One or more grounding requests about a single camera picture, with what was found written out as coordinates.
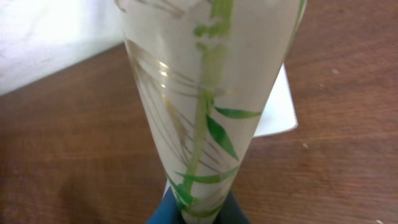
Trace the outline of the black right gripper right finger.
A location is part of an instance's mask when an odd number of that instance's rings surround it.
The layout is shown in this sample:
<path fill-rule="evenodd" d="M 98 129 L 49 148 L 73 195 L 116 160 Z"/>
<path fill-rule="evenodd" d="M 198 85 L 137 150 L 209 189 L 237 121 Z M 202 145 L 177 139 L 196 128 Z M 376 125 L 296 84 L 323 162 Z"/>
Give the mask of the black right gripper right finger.
<path fill-rule="evenodd" d="M 234 194 L 229 192 L 214 224 L 251 224 L 251 222 L 244 214 Z"/>

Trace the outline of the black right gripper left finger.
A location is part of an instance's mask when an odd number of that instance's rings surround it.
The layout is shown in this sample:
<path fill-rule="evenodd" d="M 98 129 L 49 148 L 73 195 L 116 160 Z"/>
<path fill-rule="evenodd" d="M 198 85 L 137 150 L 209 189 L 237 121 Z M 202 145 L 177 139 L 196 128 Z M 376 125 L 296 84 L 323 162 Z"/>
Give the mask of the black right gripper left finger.
<path fill-rule="evenodd" d="M 182 215 L 170 187 L 146 224 L 183 224 Z"/>

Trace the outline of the white cream tube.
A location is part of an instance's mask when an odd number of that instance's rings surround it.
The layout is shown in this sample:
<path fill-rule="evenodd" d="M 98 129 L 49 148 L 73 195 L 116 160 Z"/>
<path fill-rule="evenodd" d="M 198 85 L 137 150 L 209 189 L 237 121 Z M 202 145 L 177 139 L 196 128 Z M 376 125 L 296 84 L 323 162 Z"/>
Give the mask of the white cream tube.
<path fill-rule="evenodd" d="M 185 223 L 213 223 L 307 3 L 116 1 L 137 89 Z"/>

